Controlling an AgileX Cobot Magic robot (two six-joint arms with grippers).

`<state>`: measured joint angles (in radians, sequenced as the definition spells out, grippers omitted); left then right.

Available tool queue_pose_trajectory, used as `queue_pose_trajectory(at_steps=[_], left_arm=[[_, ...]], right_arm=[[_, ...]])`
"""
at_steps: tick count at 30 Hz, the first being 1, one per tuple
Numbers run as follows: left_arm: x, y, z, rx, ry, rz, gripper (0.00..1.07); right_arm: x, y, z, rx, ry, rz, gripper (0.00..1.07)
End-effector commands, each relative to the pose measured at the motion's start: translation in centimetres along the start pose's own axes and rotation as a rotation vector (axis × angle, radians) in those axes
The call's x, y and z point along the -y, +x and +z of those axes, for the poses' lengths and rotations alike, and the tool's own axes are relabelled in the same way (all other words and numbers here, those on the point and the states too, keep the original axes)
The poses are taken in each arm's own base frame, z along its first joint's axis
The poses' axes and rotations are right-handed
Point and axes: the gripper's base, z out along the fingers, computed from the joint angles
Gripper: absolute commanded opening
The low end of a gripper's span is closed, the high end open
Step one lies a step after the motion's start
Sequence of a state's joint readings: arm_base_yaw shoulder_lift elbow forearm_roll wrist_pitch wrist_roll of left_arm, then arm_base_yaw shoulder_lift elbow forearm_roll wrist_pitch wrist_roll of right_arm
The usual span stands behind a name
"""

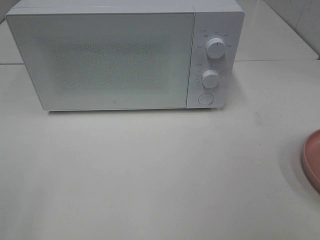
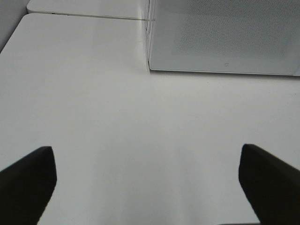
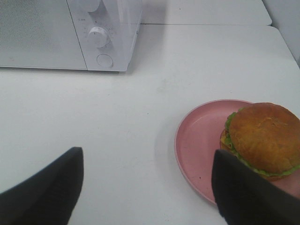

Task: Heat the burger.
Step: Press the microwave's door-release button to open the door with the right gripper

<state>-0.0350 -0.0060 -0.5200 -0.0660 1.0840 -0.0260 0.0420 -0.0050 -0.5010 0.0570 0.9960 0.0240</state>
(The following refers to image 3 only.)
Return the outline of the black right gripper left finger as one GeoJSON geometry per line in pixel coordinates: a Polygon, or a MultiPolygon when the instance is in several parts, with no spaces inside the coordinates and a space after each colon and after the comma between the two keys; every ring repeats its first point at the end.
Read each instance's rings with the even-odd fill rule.
{"type": "Polygon", "coordinates": [[[83,186],[83,150],[72,147],[0,194],[2,225],[66,225],[83,186]]]}

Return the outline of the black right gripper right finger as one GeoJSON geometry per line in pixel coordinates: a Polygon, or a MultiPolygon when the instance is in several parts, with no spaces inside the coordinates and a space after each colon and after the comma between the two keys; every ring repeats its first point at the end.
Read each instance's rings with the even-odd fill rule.
{"type": "Polygon", "coordinates": [[[229,225],[298,225],[300,201],[272,185],[226,150],[216,150],[211,186],[229,225]]]}

